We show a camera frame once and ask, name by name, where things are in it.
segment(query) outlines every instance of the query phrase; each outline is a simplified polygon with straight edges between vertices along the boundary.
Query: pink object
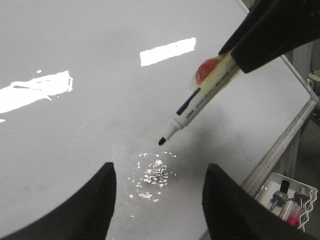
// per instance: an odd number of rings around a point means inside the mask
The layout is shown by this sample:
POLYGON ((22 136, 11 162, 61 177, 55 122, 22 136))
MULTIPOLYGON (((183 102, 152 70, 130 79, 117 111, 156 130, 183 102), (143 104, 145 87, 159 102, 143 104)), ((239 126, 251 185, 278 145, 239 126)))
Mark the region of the pink object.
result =
POLYGON ((299 205, 295 204, 293 209, 290 212, 287 223, 294 227, 300 226, 300 216, 302 213, 302 209, 299 205))

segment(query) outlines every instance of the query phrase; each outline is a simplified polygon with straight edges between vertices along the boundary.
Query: white table surface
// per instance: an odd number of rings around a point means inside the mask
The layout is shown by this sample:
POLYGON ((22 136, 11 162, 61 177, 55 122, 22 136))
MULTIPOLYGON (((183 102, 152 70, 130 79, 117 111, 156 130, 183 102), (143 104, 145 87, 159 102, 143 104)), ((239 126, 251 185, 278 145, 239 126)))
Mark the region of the white table surface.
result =
POLYGON ((25 100, 0 114, 0 236, 51 211, 114 162, 108 240, 198 239, 207 228, 208 164, 241 184, 310 99, 278 58, 240 74, 158 146, 198 66, 245 15, 235 0, 0 1, 0 88, 64 71, 73 78, 51 100, 25 100), (191 38, 193 51, 141 66, 140 52, 191 38), (159 168, 155 184, 144 182, 159 168))

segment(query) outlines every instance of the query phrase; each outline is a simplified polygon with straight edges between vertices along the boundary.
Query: small tray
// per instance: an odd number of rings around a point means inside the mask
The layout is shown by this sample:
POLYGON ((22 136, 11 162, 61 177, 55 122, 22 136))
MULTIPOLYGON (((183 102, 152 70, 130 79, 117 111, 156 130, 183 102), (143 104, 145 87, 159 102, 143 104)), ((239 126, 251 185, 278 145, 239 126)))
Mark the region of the small tray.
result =
MULTIPOLYGON (((317 200, 317 192, 318 190, 315 187, 306 185, 302 182, 293 180, 286 176, 283 176, 279 173, 272 172, 269 177, 266 179, 264 184, 262 185, 260 191, 255 196, 255 199, 262 204, 265 208, 269 209, 273 204, 273 194, 280 189, 281 182, 283 180, 287 180, 290 183, 288 189, 289 198, 294 198, 295 192, 299 191, 301 188, 305 188, 306 192, 309 195, 309 200, 303 204, 303 212, 300 216, 300 226, 298 229, 302 229, 305 231, 305 224, 310 219, 310 213, 314 209, 315 201, 317 200)), ((273 209, 272 213, 276 216, 279 216, 282 210, 281 206, 276 205, 273 209)))

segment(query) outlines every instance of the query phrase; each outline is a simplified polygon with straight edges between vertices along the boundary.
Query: black marker tip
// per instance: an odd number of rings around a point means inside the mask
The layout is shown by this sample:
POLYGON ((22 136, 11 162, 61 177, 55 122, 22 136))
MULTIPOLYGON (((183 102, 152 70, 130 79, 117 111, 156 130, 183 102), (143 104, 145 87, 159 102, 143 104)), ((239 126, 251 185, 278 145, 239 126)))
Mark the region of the black marker tip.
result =
POLYGON ((164 137, 162 137, 162 138, 160 139, 159 143, 158 143, 159 146, 163 145, 166 141, 167 141, 167 140, 166 140, 164 137))

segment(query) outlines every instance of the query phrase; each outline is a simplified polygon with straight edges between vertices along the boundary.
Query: marker pen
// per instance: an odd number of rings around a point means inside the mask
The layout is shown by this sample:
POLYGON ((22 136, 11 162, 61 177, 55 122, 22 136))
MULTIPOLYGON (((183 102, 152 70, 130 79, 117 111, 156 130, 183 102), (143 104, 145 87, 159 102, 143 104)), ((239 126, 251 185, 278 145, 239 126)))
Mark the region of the marker pen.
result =
POLYGON ((204 106, 230 82, 232 76, 234 76, 239 69, 239 66, 231 57, 230 52, 225 54, 216 68, 209 73, 192 95, 178 111, 176 111, 169 128, 158 144, 163 145, 178 130, 186 127, 204 106))

